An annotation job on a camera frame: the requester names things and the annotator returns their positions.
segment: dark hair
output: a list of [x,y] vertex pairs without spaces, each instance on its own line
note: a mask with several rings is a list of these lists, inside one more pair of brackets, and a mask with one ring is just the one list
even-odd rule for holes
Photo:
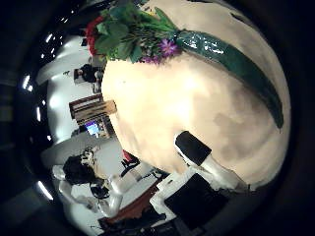
[[66,180],[71,185],[93,183],[96,180],[94,170],[87,164],[81,163],[80,155],[69,156],[63,166]]
[[73,71],[73,78],[74,78],[75,80],[77,80],[77,79],[79,78],[79,69],[75,69],[75,70]]

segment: flower arrangement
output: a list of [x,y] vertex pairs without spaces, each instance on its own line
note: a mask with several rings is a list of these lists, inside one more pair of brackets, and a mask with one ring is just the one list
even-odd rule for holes
[[129,58],[132,63],[159,64],[179,53],[168,35],[176,27],[160,9],[157,9],[158,17],[155,17],[128,3],[100,14],[87,27],[92,55],[103,54],[107,60]]
[[165,58],[188,51],[220,63],[261,98],[278,128],[284,124],[276,89],[250,58],[213,35],[179,29],[159,8],[155,15],[132,3],[103,10],[89,23],[87,38],[91,54],[105,55],[107,60],[160,64]]

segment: desk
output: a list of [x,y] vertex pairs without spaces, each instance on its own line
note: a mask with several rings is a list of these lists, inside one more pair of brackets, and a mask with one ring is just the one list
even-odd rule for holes
[[122,147],[167,172],[185,170],[173,137],[188,130],[213,150],[213,157],[248,184],[262,185],[282,166],[289,134],[290,106],[284,72],[259,33],[235,21],[218,4],[152,0],[181,29],[200,30],[233,44],[266,73],[283,102],[284,125],[250,90],[216,63],[182,53],[164,65],[107,63],[105,100]]

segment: computer monitor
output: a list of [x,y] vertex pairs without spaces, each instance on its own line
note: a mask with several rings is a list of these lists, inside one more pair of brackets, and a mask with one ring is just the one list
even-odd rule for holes
[[88,122],[85,124],[85,126],[87,127],[87,130],[90,135],[95,135],[99,132],[99,128],[96,121]]

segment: purple flower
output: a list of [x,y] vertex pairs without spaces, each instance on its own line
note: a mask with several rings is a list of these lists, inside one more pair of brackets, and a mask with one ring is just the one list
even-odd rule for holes
[[141,58],[142,62],[145,63],[154,63],[154,64],[159,64],[159,57],[158,56],[154,56],[154,57],[150,57],[150,56],[145,56],[143,58]]
[[145,56],[141,58],[141,61],[145,63],[152,63],[152,58],[149,56]]
[[177,53],[177,50],[178,50],[177,45],[173,41],[167,40],[166,38],[161,40],[161,43],[159,44],[159,48],[164,57],[172,56],[175,53]]
[[154,58],[152,58],[152,62],[155,64],[159,64],[159,57],[158,56],[154,56]]

